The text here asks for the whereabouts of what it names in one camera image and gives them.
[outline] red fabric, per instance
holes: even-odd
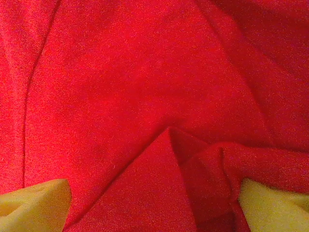
[[[309,193],[306,0],[0,0],[0,194],[67,178],[66,232],[248,232]]]

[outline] red felt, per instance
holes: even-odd
[[[0,194],[67,178],[65,231],[248,232],[309,193],[306,0],[0,0]]]

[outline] red cloth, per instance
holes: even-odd
[[[0,0],[0,194],[67,178],[66,232],[247,232],[309,193],[306,0]]]

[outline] wrinkled cloth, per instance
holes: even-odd
[[[306,0],[0,0],[0,194],[64,231],[248,232],[242,179],[309,194]]]

